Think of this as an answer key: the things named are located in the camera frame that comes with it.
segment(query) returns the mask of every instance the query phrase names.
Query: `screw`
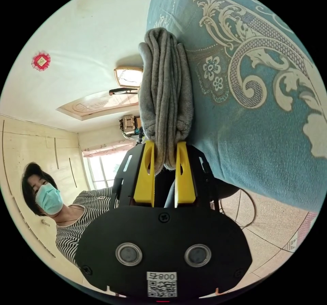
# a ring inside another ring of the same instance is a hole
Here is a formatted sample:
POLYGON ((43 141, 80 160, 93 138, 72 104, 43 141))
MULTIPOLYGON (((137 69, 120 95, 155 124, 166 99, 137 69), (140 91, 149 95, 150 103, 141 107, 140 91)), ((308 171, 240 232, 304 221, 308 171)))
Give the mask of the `screw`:
POLYGON ((84 265, 82 267, 82 270, 84 271, 85 274, 92 275, 92 270, 87 265, 84 265))
POLYGON ((239 279, 241 277, 241 275, 243 274, 244 270, 243 269, 238 269, 235 271, 234 273, 234 277, 239 279))
POLYGON ((160 221, 161 223, 166 223, 166 222, 168 222, 169 220, 170 220, 170 216, 169 216, 168 213, 161 213, 161 214, 159 215, 159 221, 160 221))

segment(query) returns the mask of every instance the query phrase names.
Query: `red decoration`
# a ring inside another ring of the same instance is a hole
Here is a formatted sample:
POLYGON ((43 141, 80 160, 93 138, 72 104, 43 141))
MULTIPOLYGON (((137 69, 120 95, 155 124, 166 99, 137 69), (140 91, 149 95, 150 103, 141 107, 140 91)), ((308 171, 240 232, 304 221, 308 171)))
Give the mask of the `red decoration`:
POLYGON ((44 71, 50 65, 51 58, 50 55, 46 52, 39 52, 36 56, 33 57, 32 67, 38 71, 44 71))

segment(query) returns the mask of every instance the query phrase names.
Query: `qr code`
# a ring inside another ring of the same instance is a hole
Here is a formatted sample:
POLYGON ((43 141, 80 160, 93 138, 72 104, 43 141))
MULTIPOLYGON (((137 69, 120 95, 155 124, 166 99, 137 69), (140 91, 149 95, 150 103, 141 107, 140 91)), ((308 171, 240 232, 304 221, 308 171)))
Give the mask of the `qr code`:
POLYGON ((177 297, 177 281, 148 281, 149 297, 177 297))

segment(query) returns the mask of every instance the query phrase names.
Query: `lamp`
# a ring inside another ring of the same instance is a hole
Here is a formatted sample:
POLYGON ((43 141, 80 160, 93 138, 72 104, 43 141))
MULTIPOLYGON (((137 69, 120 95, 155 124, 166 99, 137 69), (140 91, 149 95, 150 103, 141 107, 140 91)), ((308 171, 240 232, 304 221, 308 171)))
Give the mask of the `lamp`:
POLYGON ((143 69, 136 66, 119 66, 113 70, 119 87, 140 88, 143 69))

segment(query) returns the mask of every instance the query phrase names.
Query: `bed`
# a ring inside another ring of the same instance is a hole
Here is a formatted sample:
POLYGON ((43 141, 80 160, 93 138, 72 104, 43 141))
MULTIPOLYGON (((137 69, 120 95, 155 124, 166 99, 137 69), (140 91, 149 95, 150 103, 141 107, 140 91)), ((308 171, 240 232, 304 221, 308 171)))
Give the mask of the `bed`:
POLYGON ((319 212, 327 191, 327 93, 293 31, 257 0, 151 0, 147 30, 183 43, 188 143, 216 178, 319 212))

